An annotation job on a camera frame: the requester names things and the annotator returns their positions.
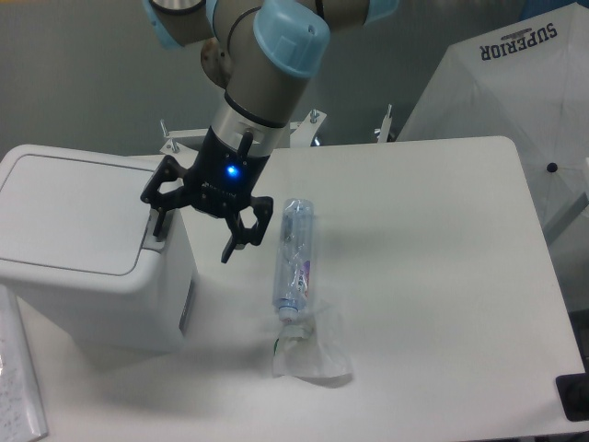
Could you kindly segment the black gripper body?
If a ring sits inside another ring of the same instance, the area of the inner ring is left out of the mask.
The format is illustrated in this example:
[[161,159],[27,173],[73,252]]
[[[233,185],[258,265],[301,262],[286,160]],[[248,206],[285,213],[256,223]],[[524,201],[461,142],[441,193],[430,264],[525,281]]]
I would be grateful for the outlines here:
[[209,130],[202,147],[183,178],[183,192],[194,209],[217,218],[237,215],[250,207],[256,215],[271,216],[271,197],[252,191],[268,157],[254,157],[253,133],[239,137],[237,147]]

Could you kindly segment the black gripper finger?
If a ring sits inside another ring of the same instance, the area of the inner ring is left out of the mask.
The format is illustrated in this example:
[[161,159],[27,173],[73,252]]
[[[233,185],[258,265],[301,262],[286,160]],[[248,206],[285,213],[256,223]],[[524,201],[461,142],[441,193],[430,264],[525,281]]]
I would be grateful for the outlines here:
[[222,252],[222,263],[228,263],[234,250],[243,250],[248,244],[259,246],[263,241],[273,214],[273,199],[270,196],[251,197],[248,207],[256,217],[252,227],[245,227],[238,209],[222,204],[222,215],[231,232]]
[[[181,209],[187,206],[193,206],[195,202],[195,193],[192,186],[188,183],[190,180],[192,167],[184,168],[171,155],[166,155],[160,161],[153,175],[144,186],[140,195],[140,200],[149,204],[156,211],[156,225],[153,236],[159,237],[162,227],[169,211]],[[168,192],[161,192],[160,188],[164,183],[172,183],[181,180],[182,184],[176,189]]]

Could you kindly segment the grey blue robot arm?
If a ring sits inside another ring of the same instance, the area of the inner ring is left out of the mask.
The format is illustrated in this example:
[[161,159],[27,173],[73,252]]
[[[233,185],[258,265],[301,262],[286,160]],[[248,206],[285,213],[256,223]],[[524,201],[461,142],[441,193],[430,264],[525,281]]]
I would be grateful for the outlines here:
[[214,38],[232,73],[202,147],[185,169],[172,156],[159,163],[140,196],[157,213],[190,206],[221,218],[231,232],[221,260],[261,244],[273,212],[270,196],[252,196],[333,32],[369,25],[396,1],[145,1],[166,48]]

